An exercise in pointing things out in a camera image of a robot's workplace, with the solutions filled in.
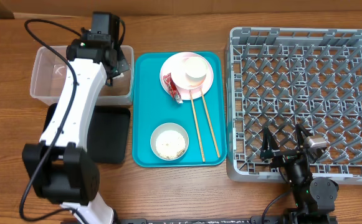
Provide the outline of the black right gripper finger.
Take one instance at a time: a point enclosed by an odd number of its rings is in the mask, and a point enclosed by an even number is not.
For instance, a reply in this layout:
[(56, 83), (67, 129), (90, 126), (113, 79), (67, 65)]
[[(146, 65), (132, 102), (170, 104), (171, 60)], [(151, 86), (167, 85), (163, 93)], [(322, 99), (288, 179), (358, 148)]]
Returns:
[(279, 146), (268, 127), (263, 128), (261, 152), (279, 151)]
[(311, 136), (312, 134), (301, 124), (295, 125), (296, 137), (297, 137), (297, 146), (299, 149), (303, 148), (303, 143), (305, 138)]

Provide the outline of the red snack wrapper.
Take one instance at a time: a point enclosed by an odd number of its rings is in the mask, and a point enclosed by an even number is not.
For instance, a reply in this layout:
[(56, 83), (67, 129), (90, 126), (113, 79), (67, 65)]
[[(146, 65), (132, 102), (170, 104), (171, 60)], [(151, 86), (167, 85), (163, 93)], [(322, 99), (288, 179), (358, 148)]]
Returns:
[(177, 102), (178, 104), (182, 104), (183, 100), (181, 98), (181, 95), (171, 77), (171, 73), (165, 75), (163, 77), (163, 81), (168, 89), (168, 93), (170, 94), (170, 96), (172, 97), (172, 99)]

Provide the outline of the grey rice bowl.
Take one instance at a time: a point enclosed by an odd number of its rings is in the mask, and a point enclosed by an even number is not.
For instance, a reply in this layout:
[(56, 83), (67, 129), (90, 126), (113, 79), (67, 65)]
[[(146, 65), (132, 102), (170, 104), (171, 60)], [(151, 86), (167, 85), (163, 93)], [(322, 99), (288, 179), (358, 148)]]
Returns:
[(186, 130), (180, 126), (179, 124), (176, 123), (163, 123), (161, 125), (159, 125), (152, 133), (151, 138), (150, 138), (150, 146), (151, 149), (153, 151), (153, 153), (160, 159), (164, 160), (164, 161), (175, 161), (177, 159), (164, 159), (162, 157), (160, 157), (158, 155), (158, 153), (156, 152), (156, 139), (157, 137), (163, 132), (163, 131), (167, 131), (167, 130), (174, 130), (179, 132), (180, 134), (182, 134), (182, 136), (184, 137), (185, 141), (186, 141), (186, 149), (185, 151), (177, 158), (180, 159), (181, 157), (184, 156), (184, 154), (186, 153), (186, 151), (188, 150), (188, 146), (189, 146), (189, 136), (186, 132)]

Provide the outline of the cooked white rice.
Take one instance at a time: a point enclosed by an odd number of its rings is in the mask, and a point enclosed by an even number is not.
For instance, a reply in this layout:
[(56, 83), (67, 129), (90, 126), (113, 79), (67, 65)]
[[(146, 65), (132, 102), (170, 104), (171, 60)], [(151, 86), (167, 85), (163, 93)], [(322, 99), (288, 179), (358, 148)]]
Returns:
[(182, 134), (174, 130), (163, 131), (156, 139), (156, 152), (164, 159), (177, 159), (186, 149)]

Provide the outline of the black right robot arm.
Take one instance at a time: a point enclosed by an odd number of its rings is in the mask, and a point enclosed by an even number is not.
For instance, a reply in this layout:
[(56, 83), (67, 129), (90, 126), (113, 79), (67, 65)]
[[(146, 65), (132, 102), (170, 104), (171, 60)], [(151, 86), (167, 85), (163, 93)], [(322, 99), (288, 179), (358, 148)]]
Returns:
[[(339, 185), (326, 177), (314, 177), (310, 164), (316, 162), (327, 149), (322, 136), (313, 135), (301, 124), (295, 126), (297, 147), (281, 151), (269, 128), (263, 130), (260, 159), (271, 160), (270, 167), (283, 169), (280, 175), (287, 181), (290, 190), (273, 199), (261, 215), (261, 223), (336, 223), (336, 217), (329, 216), (335, 210)], [(292, 194), (295, 208), (287, 208), (278, 217), (267, 218), (269, 208), (281, 198)]]

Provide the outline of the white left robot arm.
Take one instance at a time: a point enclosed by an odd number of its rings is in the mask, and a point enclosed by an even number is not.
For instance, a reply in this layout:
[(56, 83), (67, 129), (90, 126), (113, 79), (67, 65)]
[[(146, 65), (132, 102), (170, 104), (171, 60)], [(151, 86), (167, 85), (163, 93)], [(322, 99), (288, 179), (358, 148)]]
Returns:
[[(19, 215), (38, 222), (69, 211), (79, 223), (119, 223), (118, 215), (99, 194), (100, 173), (87, 154), (87, 134), (101, 89), (129, 69), (121, 45), (125, 23), (109, 12), (95, 12), (91, 29), (82, 29), (67, 46), (66, 55), (40, 44), (67, 66), (64, 87), (54, 114), (38, 144), (26, 144), (22, 160), (29, 182)], [(33, 189), (40, 198), (60, 205), (41, 217), (27, 217), (26, 198)]]

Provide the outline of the grey dishwasher rack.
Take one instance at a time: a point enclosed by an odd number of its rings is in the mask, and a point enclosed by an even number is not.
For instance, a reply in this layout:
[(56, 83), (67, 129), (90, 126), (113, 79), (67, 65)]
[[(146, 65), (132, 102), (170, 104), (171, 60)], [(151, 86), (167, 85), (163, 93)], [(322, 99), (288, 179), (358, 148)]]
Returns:
[(293, 150), (301, 124), (328, 144), (313, 175), (362, 185), (362, 29), (235, 27), (225, 60), (231, 180), (280, 182), (262, 130)]

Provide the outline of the clear plastic waste bin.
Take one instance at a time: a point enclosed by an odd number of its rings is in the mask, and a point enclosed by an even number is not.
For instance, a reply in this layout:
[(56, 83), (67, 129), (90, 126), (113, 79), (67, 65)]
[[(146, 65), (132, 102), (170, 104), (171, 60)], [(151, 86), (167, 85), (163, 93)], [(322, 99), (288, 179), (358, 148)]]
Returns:
[[(121, 47), (129, 70), (113, 79), (113, 86), (102, 88), (97, 105), (129, 106), (133, 103), (134, 50), (129, 45)], [(64, 87), (67, 66), (51, 51), (40, 47), (31, 76), (30, 95), (47, 105), (59, 101)]]

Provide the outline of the black food waste tray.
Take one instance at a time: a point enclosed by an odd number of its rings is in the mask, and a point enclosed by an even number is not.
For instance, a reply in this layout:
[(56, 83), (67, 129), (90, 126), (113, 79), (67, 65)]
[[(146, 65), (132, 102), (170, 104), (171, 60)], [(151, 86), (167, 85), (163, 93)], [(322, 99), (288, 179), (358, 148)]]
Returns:
[(80, 116), (69, 114), (65, 124), (75, 131), (75, 139), (85, 143), (86, 148), (78, 148), (70, 141), (61, 147), (58, 142), (48, 146), (41, 141), (37, 147), (40, 157), (48, 153), (48, 161), (62, 156), (65, 167), (94, 167), (95, 163), (121, 164), (125, 158), (130, 111), (126, 108), (112, 106), (96, 106), (90, 116), (90, 124), (85, 127), (85, 121)]

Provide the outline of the large pink plate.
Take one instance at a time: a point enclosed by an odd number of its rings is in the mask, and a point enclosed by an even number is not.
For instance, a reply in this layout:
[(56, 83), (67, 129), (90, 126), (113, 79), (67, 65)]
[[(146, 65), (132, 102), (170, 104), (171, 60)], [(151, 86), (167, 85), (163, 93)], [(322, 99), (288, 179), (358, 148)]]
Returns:
[[(208, 60), (205, 59), (201, 54), (196, 54), (194, 52), (180, 52), (180, 53), (176, 53), (176, 54), (170, 56), (168, 59), (166, 59), (164, 61), (164, 64), (161, 66), (160, 82), (161, 82), (161, 85), (164, 88), (164, 90), (168, 93), (168, 89), (163, 81), (163, 77), (169, 73), (173, 74), (174, 69), (177, 67), (177, 64), (181, 61), (181, 59), (188, 58), (188, 57), (201, 57), (207, 62), (207, 66), (208, 66), (208, 72), (206, 75), (206, 79), (204, 80), (202, 85), (191, 90), (191, 92), (193, 94), (193, 99), (197, 99), (197, 98), (201, 97), (200, 88), (202, 88), (203, 93), (206, 94), (209, 91), (209, 89), (211, 88), (211, 85), (214, 81), (214, 71), (212, 69), (212, 66), (208, 62)], [(178, 87), (177, 85), (176, 85), (176, 87), (181, 95), (182, 100), (190, 100), (189, 90), (185, 90), (181, 87)]]

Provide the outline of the teal serving tray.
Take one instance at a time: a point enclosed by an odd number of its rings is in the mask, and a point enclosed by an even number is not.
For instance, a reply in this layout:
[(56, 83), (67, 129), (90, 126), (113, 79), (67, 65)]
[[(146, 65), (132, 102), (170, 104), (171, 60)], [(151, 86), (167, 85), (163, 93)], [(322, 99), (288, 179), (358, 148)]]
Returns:
[[(221, 61), (212, 52), (200, 52), (200, 54), (208, 60), (214, 71), (213, 84), (204, 97), (221, 157), (218, 158), (216, 154), (202, 98), (195, 99), (194, 105), (205, 162), (201, 158), (191, 102), (184, 101), (184, 103), (178, 104), (161, 85), (161, 66), (173, 53), (149, 53), (141, 55), (135, 65), (132, 156), (139, 166), (148, 168), (216, 166), (226, 158), (226, 122)], [(150, 146), (153, 131), (163, 123), (179, 124), (189, 136), (188, 150), (183, 157), (175, 161), (164, 161), (158, 158)]]

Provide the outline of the small pink bowl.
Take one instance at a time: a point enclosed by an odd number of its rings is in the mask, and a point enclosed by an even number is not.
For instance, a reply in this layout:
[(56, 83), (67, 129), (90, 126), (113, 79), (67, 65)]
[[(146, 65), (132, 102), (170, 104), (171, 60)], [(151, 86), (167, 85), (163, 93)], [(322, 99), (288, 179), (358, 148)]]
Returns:
[(186, 80), (186, 72), (185, 72), (185, 69), (184, 69), (184, 62), (188, 58), (181, 59), (181, 61), (177, 64), (177, 67), (174, 69), (174, 72), (173, 72), (173, 74), (171, 76), (172, 76), (172, 79), (173, 79), (174, 83), (178, 87), (181, 87), (181, 88), (183, 88), (185, 90), (192, 90), (192, 89), (195, 89), (195, 88), (189, 88), (188, 87), (187, 80)]

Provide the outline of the white paper cup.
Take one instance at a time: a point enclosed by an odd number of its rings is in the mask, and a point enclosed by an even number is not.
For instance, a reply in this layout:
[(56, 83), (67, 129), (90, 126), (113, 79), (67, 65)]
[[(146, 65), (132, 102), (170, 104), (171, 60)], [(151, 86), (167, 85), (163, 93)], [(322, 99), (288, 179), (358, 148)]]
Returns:
[(189, 88), (200, 86), (206, 78), (207, 63), (201, 57), (190, 57), (186, 59), (184, 69)]

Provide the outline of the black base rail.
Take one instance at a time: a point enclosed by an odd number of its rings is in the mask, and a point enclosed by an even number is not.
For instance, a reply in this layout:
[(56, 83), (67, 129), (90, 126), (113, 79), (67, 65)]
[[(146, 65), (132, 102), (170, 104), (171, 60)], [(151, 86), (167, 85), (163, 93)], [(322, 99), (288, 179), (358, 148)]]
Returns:
[[(262, 217), (261, 216), (251, 216), (250, 218), (223, 218), (223, 219), (206, 219), (206, 220), (193, 220), (193, 219), (184, 219), (184, 220), (147, 220), (145, 218), (134, 218), (134, 219), (122, 219), (120, 220), (121, 224), (261, 224)], [(266, 216), (264, 224), (281, 224), (281, 223), (289, 223), (287, 221), (283, 221), (281, 216)], [(338, 221), (336, 217), (330, 217), (329, 222), (327, 220), (324, 221), (308, 221), (304, 220), (302, 222), (295, 223), (331, 223), (337, 224)]]

